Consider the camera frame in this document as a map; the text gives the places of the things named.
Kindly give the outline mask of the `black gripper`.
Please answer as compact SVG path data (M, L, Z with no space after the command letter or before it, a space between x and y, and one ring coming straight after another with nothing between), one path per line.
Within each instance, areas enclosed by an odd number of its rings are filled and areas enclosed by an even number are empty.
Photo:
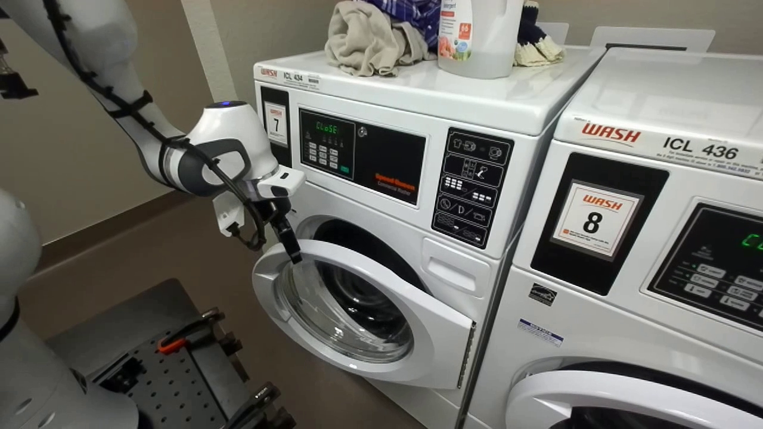
M279 241L293 263L303 259L299 238L286 219L292 212L292 200L286 193L277 193L275 197L266 197L256 203L259 213L279 232Z

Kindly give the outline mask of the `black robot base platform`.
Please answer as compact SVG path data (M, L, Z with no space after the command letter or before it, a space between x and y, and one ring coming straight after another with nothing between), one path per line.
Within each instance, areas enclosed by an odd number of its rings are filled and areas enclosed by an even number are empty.
M271 380L249 384L238 337L217 328L176 279L50 337L92 384L131 400L139 429L297 429Z

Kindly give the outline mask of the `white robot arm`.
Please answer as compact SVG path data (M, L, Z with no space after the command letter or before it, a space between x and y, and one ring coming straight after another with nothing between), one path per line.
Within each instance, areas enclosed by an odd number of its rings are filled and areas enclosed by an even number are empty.
M275 157L254 104L213 101L185 134L139 78L139 27L124 0L0 0L0 7L94 92L151 179L210 197L221 228L243 244L260 249L273 225L289 259L303 259L286 219L303 173Z

